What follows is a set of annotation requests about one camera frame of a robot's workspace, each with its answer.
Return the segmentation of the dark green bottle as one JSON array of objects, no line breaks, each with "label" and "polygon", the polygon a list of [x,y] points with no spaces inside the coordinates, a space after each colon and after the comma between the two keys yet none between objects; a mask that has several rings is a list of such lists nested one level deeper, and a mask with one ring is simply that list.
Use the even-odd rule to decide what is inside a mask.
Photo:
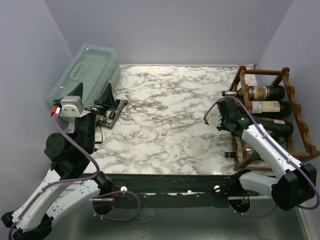
[{"label": "dark green bottle", "polygon": [[264,118],[282,118],[292,113],[291,104],[288,101],[251,101],[251,113]]}]

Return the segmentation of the green wine bottle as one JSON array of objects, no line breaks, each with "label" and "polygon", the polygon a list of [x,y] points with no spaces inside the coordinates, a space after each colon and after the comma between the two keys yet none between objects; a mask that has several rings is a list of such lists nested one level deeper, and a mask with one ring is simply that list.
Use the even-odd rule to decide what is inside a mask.
[{"label": "green wine bottle", "polygon": [[263,125],[267,131],[275,132],[283,137],[290,137],[294,132],[294,126],[291,122],[273,118],[255,117],[257,123]]},{"label": "green wine bottle", "polygon": [[[286,90],[283,86],[249,86],[248,87],[248,99],[250,101],[280,101],[285,97]],[[236,91],[223,91],[221,93],[223,97],[236,97],[239,99],[245,99],[245,91],[240,88]]]}]

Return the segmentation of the clear glass wine bottle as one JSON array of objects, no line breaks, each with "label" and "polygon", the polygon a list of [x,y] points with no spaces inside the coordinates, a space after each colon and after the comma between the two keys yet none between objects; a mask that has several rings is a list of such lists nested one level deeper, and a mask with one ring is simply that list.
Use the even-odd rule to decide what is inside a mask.
[{"label": "clear glass wine bottle", "polygon": [[219,135],[219,139],[222,141],[231,141],[232,139],[237,138],[235,135],[231,133],[223,133]]}]

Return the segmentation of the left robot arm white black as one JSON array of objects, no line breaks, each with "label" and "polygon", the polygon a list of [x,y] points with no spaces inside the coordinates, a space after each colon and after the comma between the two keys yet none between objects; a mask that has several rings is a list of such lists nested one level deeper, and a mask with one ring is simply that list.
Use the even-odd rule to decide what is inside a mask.
[{"label": "left robot arm white black", "polygon": [[45,155],[50,169],[29,199],[1,220],[10,240],[43,240],[68,211],[95,197],[107,197],[112,180],[91,156],[95,150],[96,116],[127,104],[114,99],[107,83],[94,107],[84,107],[83,84],[53,102],[51,117],[58,132],[48,136]]}]

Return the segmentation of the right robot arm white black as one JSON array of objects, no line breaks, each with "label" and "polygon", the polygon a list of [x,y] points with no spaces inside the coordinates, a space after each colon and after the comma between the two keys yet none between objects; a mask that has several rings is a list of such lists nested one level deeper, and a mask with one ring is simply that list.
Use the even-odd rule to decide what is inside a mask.
[{"label": "right robot arm white black", "polygon": [[230,183],[230,191],[236,196],[247,190],[263,194],[284,211],[300,207],[312,198],[318,199],[316,168],[310,163],[302,164],[283,149],[250,113],[241,113],[235,100],[234,97],[223,97],[218,101],[219,128],[251,145],[270,166],[275,177],[248,171]]}]

